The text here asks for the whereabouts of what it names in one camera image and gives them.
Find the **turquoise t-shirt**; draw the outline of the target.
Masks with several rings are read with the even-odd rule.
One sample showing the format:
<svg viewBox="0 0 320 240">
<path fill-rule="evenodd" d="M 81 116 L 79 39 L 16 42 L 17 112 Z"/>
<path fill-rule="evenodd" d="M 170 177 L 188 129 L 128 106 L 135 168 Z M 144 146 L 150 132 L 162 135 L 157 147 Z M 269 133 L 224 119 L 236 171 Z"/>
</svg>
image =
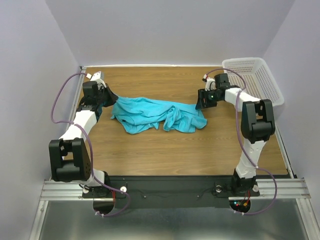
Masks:
<svg viewBox="0 0 320 240">
<path fill-rule="evenodd" d="M 118 120 L 124 130 L 139 134 L 151 128 L 158 129 L 163 122 L 166 132 L 176 130 L 194 133 L 207 125 L 207 119 L 195 104 L 186 104 L 145 97 L 119 97 L 111 111 L 112 119 Z"/>
</svg>

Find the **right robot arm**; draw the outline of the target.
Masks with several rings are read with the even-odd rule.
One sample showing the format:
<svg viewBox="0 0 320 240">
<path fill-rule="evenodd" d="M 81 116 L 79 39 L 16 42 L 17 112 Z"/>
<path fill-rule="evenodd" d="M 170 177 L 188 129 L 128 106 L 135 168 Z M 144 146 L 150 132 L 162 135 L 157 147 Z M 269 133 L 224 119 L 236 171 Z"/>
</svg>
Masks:
<svg viewBox="0 0 320 240">
<path fill-rule="evenodd" d="M 198 90 L 196 110 L 216 107 L 219 101 L 235 107 L 236 134 L 242 153 L 231 177 L 230 190 L 242 195 L 257 188 L 260 155 L 276 130 L 272 101 L 251 96 L 243 88 L 232 85 L 227 73 L 213 78 L 205 74 L 202 81 L 205 88 Z"/>
</svg>

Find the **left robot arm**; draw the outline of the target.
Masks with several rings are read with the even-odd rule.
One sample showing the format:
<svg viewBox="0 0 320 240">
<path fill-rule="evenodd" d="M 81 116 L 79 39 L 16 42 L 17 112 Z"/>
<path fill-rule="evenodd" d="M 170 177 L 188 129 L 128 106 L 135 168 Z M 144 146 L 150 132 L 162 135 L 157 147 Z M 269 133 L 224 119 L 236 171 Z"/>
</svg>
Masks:
<svg viewBox="0 0 320 240">
<path fill-rule="evenodd" d="M 86 189 L 94 188 L 100 197 L 106 197 L 117 190 L 111 187 L 105 171 L 93 167 L 89 132 L 98 123 L 103 108 L 114 105 L 118 96 L 101 79 L 84 82 L 82 90 L 74 120 L 67 121 L 66 132 L 48 145 L 51 177 L 56 182 L 75 182 Z"/>
</svg>

